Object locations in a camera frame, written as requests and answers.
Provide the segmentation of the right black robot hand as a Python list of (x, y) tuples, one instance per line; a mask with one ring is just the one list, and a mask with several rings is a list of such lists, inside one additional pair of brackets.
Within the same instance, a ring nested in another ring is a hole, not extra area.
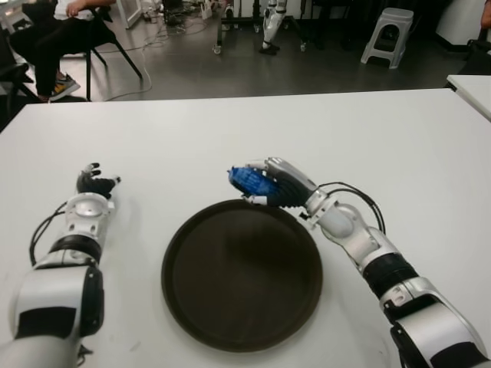
[(302, 207), (318, 186), (290, 162), (279, 157), (268, 157), (246, 163), (245, 167), (259, 171), (276, 182), (277, 189), (268, 195), (250, 194), (245, 199), (254, 205), (271, 207)]

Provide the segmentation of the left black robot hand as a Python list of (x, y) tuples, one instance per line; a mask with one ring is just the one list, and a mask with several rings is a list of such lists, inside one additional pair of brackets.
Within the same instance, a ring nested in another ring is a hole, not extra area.
[(101, 177), (100, 167), (100, 163), (90, 163), (80, 171), (76, 182), (77, 193), (95, 193), (111, 199), (112, 191), (121, 183), (121, 178)]

